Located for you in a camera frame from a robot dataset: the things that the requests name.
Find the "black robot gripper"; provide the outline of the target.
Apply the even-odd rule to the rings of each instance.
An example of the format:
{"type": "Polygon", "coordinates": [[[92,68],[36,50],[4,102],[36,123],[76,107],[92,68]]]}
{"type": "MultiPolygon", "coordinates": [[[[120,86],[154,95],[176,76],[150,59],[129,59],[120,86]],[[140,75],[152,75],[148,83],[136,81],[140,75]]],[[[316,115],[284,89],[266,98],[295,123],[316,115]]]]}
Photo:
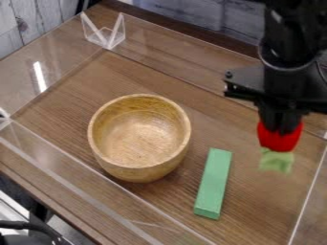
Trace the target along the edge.
{"type": "Polygon", "coordinates": [[[317,63],[300,70],[276,70],[264,65],[226,70],[224,95],[237,100],[268,100],[280,114],[258,107],[260,121],[268,130],[280,125],[283,135],[295,131],[304,113],[327,114],[327,71],[317,63]]]}

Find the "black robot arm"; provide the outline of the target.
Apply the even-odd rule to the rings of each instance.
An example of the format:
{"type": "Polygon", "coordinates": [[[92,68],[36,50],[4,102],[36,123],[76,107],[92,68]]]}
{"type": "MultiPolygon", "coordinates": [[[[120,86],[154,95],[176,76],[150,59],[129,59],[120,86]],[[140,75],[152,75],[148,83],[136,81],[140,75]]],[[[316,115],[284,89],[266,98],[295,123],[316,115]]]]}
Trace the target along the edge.
{"type": "Polygon", "coordinates": [[[311,112],[327,114],[327,0],[252,0],[264,4],[260,64],[224,73],[224,94],[257,107],[265,128],[295,131],[311,112]]]}

